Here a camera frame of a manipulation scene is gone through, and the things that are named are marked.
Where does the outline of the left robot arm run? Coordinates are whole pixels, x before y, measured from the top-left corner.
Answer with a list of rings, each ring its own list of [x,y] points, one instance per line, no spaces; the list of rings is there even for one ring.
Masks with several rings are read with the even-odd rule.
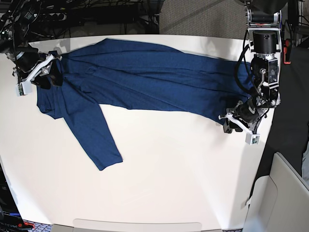
[[[234,68],[234,79],[238,87],[249,94],[246,102],[239,101],[228,108],[224,119],[225,133],[246,131],[256,135],[257,129],[268,111],[280,102],[281,53],[281,6],[277,2],[266,6],[265,0],[243,0],[247,17],[247,29],[242,53]]]

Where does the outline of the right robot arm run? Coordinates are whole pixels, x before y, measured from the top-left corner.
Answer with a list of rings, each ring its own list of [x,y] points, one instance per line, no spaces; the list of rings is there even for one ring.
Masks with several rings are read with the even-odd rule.
[[[26,36],[30,25],[39,18],[42,0],[14,0],[0,18],[0,52],[14,63],[13,76],[17,78],[17,93],[26,95],[28,85],[50,89],[63,84],[63,75],[57,61],[58,53],[41,53],[32,47]]]

